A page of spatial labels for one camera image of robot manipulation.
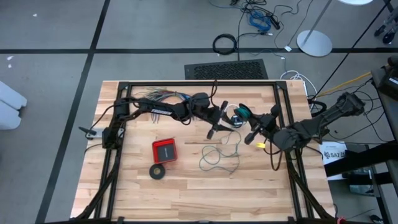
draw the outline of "wooden table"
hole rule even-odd
[[[287,85],[295,120],[310,118],[302,82],[289,80]],[[103,82],[94,121],[112,105],[117,86],[118,82],[115,81]],[[167,89],[193,95],[201,91],[210,94],[211,87],[168,86]],[[134,87],[132,94],[141,97],[145,91],[145,87]],[[280,97],[285,123],[288,124],[281,91]],[[256,114],[269,113],[275,105],[274,93],[270,86],[219,86],[214,102],[221,105],[223,100],[234,104],[244,103]],[[179,101],[178,98],[170,98],[166,102]],[[96,128],[107,127],[112,113],[112,110],[109,110]],[[233,109],[228,109],[227,113],[231,116]],[[285,157],[282,156],[280,169],[273,171],[269,156],[256,147],[257,142],[264,141],[262,136],[257,136],[249,146],[243,141],[240,143],[240,164],[234,173],[230,174],[222,169],[204,172],[199,168],[204,146],[216,146],[228,154],[233,152],[235,144],[239,141],[239,135],[233,133],[226,144],[225,138],[220,140],[228,134],[223,131],[217,132],[213,140],[207,140],[206,135],[210,127],[208,123],[198,120],[184,126],[168,116],[161,116],[159,123],[153,123],[150,114],[143,114],[134,121],[127,122],[113,220],[118,216],[124,216],[126,220],[158,221],[276,221],[286,220],[288,216],[294,217]],[[249,130],[248,124],[238,129],[242,140]],[[178,159],[165,164],[167,172],[162,180],[153,180],[149,177],[149,167],[154,163],[151,144],[155,140],[166,138],[175,139]],[[88,146],[100,141],[89,141]],[[315,143],[311,143],[311,146],[318,149]],[[71,217],[82,212],[96,193],[104,155],[105,150],[100,146],[93,147],[86,153]],[[321,156],[304,149],[303,162],[310,190],[322,206],[334,215],[333,200]],[[236,157],[222,158],[219,165],[233,169],[237,163]],[[205,163],[201,166],[205,169],[211,167]],[[305,215],[305,204],[300,191],[299,194]],[[103,206],[101,216],[104,216],[105,208],[106,206]]]

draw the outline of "yellow tag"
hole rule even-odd
[[[262,149],[265,149],[265,148],[266,148],[266,145],[265,145],[264,143],[259,142],[259,143],[257,143],[257,147],[260,147],[260,148],[262,148]]]

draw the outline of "yellow cable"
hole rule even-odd
[[[348,85],[348,84],[350,84],[350,83],[356,82],[356,81],[360,80],[361,78],[364,78],[364,77],[370,76],[370,75],[371,75],[371,72],[367,72],[367,73],[361,75],[360,77],[354,78],[354,79],[349,80],[349,81],[347,81],[347,82],[344,82],[344,83],[342,83],[342,84],[340,84],[340,85],[338,85],[338,86],[335,86],[335,87],[331,88],[330,90],[324,91],[323,93],[319,94],[319,95],[317,96],[317,98],[319,98],[319,97],[321,97],[321,96],[325,96],[326,94],[328,94],[328,93],[330,93],[330,92],[332,92],[332,91],[334,91],[334,90],[337,90],[338,88],[341,88],[341,87],[343,87],[343,86],[345,86],[345,85]]]

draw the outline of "red box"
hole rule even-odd
[[[163,139],[152,143],[155,164],[174,161],[177,159],[177,150],[174,139]]]

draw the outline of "white lamp base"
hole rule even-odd
[[[332,47],[331,40],[329,37],[322,32],[312,31],[311,36],[304,44],[304,40],[309,33],[309,30],[305,30],[297,36],[297,45],[300,49],[311,56],[323,57],[330,54]]]

